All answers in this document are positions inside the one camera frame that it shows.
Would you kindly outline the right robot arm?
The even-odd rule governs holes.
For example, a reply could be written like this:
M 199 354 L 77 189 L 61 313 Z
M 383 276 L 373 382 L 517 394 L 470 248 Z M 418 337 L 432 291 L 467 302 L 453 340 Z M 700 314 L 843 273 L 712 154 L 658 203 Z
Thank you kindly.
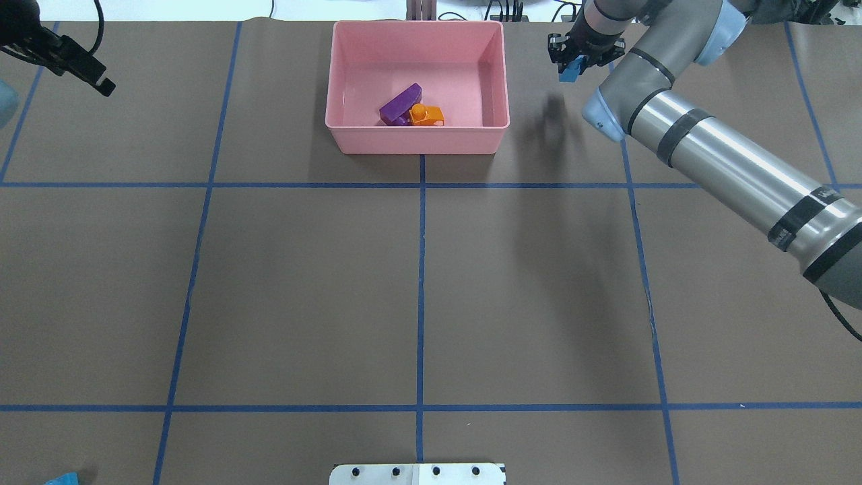
M 565 34 L 547 39 L 562 82 L 616 66 L 582 115 L 614 142 L 631 137 L 708 191 L 800 264 L 838 322 L 860 307 L 858 205 L 673 91 L 691 64 L 714 63 L 748 23 L 735 1 L 585 1 Z

